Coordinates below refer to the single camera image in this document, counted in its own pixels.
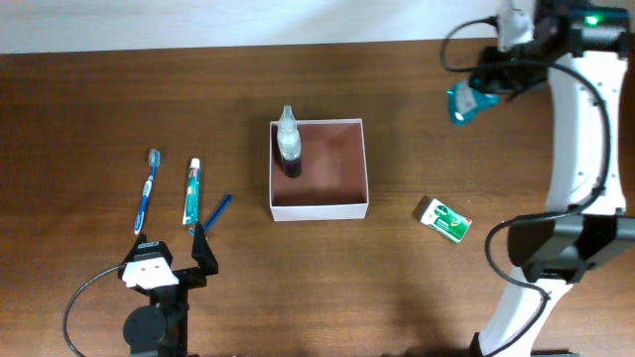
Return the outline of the blue Listerine mouthwash bottle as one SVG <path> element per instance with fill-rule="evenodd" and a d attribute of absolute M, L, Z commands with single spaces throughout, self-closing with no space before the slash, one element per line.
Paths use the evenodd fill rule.
<path fill-rule="evenodd" d="M 495 107 L 500 102 L 498 94 L 482 93 L 469 85 L 469 80 L 457 82 L 446 92 L 447 112 L 453 125 L 465 126 L 475 116 Z"/>

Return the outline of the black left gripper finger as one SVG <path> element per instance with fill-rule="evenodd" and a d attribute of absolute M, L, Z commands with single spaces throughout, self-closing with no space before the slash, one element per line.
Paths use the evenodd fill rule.
<path fill-rule="evenodd" d="M 218 263 L 212 253 L 203 226 L 197 222 L 194 227 L 191 256 L 206 276 L 218 273 Z"/>
<path fill-rule="evenodd" d="M 168 245 L 163 241 L 149 241 L 147 236 L 140 233 L 132 248 L 125 256 L 121 268 L 122 271 L 130 264 L 140 265 L 141 268 L 154 269 L 166 265 L 172 265 L 173 255 Z"/>

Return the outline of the green white Dettol soap box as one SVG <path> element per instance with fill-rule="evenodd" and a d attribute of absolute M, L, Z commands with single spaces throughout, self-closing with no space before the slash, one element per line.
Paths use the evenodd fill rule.
<path fill-rule="evenodd" d="M 453 244 L 459 244 L 467 234 L 472 220 L 455 212 L 440 200 L 424 196 L 413 210 L 421 224 L 441 234 Z"/>

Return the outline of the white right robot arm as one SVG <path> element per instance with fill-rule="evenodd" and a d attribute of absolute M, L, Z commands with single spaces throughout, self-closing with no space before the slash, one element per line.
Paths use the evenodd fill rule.
<path fill-rule="evenodd" d="M 618 163 L 619 104 L 630 50 L 630 17 L 589 1 L 505 1 L 456 96 L 463 116 L 492 94 L 547 84 L 554 109 L 553 167 L 546 209 L 502 223 L 512 270 L 473 356 L 528 356 L 556 303 L 583 276 L 634 244 Z"/>

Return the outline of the clear pump spray bottle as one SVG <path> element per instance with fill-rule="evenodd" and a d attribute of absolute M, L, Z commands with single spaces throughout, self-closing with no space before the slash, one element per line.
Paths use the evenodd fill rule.
<path fill-rule="evenodd" d="M 302 173 L 302 142 L 292 106 L 285 105 L 277 123 L 277 144 L 283 173 L 297 178 Z"/>

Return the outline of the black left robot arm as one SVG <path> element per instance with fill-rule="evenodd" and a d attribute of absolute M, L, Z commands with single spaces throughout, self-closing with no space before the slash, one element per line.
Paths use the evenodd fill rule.
<path fill-rule="evenodd" d="M 149 303 L 125 320 L 123 337 L 132 356 L 186 356 L 188 354 L 189 291 L 204 288 L 219 271 L 204 226 L 193 229 L 191 257 L 196 265 L 173 270 L 173 255 L 163 241 L 138 235 L 118 269 L 118 278 Z"/>

